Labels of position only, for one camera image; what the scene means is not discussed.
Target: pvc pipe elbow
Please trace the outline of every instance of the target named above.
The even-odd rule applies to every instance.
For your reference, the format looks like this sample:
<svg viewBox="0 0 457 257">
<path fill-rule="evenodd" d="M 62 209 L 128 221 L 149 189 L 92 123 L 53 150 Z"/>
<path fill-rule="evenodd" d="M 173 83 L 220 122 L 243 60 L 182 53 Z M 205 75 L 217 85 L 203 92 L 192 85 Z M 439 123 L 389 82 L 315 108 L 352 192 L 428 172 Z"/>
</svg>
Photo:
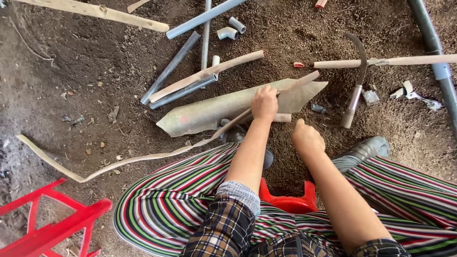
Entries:
<svg viewBox="0 0 457 257">
<path fill-rule="evenodd" d="M 235 17 L 231 17 L 228 20 L 228 23 L 238 30 L 240 34 L 246 32 L 246 26 L 239 22 Z"/>
<path fill-rule="evenodd" d="M 235 40 L 238 38 L 238 31 L 232 27 L 221 28 L 220 30 L 218 30 L 218 37 L 221 40 L 226 37 Z"/>
</svg>

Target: person's left hand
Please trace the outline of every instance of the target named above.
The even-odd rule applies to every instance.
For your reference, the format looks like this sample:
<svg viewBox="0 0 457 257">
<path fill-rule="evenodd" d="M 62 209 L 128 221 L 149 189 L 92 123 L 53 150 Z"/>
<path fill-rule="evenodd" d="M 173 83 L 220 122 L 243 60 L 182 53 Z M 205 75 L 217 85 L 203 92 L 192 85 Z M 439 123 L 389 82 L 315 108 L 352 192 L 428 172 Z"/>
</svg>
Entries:
<svg viewBox="0 0 457 257">
<path fill-rule="evenodd" d="M 276 88 L 266 85 L 257 90 L 251 99 L 252 116 L 254 120 L 265 120 L 272 123 L 278 112 L 278 100 Z"/>
</svg>

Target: striped pants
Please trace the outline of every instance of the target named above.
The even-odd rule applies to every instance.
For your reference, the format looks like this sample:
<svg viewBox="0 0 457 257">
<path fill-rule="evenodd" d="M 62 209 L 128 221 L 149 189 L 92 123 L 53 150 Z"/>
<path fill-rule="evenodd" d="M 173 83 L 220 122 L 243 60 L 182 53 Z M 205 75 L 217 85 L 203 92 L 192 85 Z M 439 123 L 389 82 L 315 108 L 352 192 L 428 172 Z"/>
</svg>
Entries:
<svg viewBox="0 0 457 257">
<path fill-rule="evenodd" d="M 178 256 L 202 223 L 237 148 L 237 143 L 219 146 L 131 185 L 114 210 L 117 234 L 152 255 Z M 379 156 L 345 176 L 411 256 L 457 255 L 457 185 Z M 291 232 L 343 251 L 325 211 L 289 214 L 266 202 L 261 203 L 251 244 Z"/>
</svg>

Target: person's right hand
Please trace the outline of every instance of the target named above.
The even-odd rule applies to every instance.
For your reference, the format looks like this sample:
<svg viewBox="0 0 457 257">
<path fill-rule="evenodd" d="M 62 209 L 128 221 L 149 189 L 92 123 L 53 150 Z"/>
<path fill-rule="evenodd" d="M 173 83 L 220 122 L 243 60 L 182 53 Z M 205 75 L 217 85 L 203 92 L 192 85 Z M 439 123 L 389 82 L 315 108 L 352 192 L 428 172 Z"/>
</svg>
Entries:
<svg viewBox="0 0 457 257">
<path fill-rule="evenodd" d="M 299 119 L 295 125 L 292 143 L 302 158 L 325 151 L 325 142 L 320 133 L 306 125 L 303 119 Z"/>
</svg>

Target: soil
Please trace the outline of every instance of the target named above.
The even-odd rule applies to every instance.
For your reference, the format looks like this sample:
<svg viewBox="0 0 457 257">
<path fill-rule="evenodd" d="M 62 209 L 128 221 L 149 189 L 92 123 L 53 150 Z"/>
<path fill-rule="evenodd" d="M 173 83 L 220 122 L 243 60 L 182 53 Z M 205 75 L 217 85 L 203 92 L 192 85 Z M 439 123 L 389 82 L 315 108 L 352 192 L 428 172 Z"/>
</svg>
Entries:
<svg viewBox="0 0 457 257">
<path fill-rule="evenodd" d="M 85 2 L 126 11 L 135 0 L 94 0 Z M 426 4 L 441 37 L 446 54 L 456 54 L 457 0 L 427 0 Z M 154 111 L 140 103 L 146 89 L 167 66 L 191 31 L 173 40 L 164 33 L 139 29 L 122 23 L 81 16 L 48 8 L 7 2 L 0 9 L 0 140 L 11 143 L 0 151 L 0 205 L 18 199 L 52 181 L 61 173 L 39 159 L 20 143 L 24 134 L 65 167 L 87 177 L 114 162 L 117 155 L 140 156 L 174 150 L 186 141 L 198 142 L 212 131 L 170 138 L 155 123 L 171 109 L 199 100 L 262 85 L 284 78 L 300 78 L 313 71 L 312 62 L 357 59 L 353 43 L 343 37 L 350 32 L 364 43 L 369 58 L 424 55 L 421 34 L 406 1 L 330 0 L 321 11 L 314 0 L 250 0 L 216 17 L 211 22 L 209 56 L 222 61 L 263 49 L 266 57 L 231 68 L 220 74 L 217 83 L 198 90 Z M 204 0 L 152 0 L 134 14 L 175 27 L 198 15 Z M 235 16 L 247 26 L 239 39 L 219 40 L 216 31 Z M 33 55 L 10 23 L 16 24 Z M 202 26 L 196 28 L 201 34 Z M 201 41 L 184 58 L 166 84 L 183 79 L 200 69 Z M 293 62 L 307 64 L 304 69 Z M 457 66 L 451 65 L 455 74 Z M 328 81 L 308 105 L 293 116 L 304 118 L 324 137 L 329 156 L 338 155 L 360 140 L 381 135 L 392 147 L 392 159 L 439 178 L 455 182 L 456 150 L 446 109 L 433 112 L 419 100 L 392 100 L 389 94 L 410 80 L 423 97 L 443 102 L 439 85 L 428 65 L 369 68 L 365 88 L 378 88 L 379 104 L 367 107 L 361 101 L 352 129 L 339 127 L 342 113 L 357 78 L 358 69 L 321 70 L 317 80 Z M 339 107 L 331 108 L 325 98 L 334 98 Z M 317 103 L 326 114 L 310 110 Z M 119 106 L 117 123 L 108 114 Z M 62 121 L 84 116 L 72 127 Z M 274 124 L 268 148 L 275 154 L 273 166 L 264 172 L 274 195 L 301 196 L 303 180 L 310 179 L 294 151 L 290 137 L 293 124 Z M 57 189 L 84 204 L 101 198 L 113 203 L 123 188 L 161 166 L 182 157 L 210 149 L 217 140 L 180 156 L 144 161 L 120 168 L 121 174 L 107 173 L 87 183 L 71 179 Z M 25 233 L 28 206 L 0 218 L 0 247 Z M 71 211 L 53 201 L 42 201 L 38 226 L 56 222 Z M 145 256 L 122 242 L 111 225 L 112 212 L 99 218 L 94 229 L 92 249 L 102 248 L 101 256 Z M 77 244 L 80 234 L 59 244 L 55 250 Z"/>
</svg>

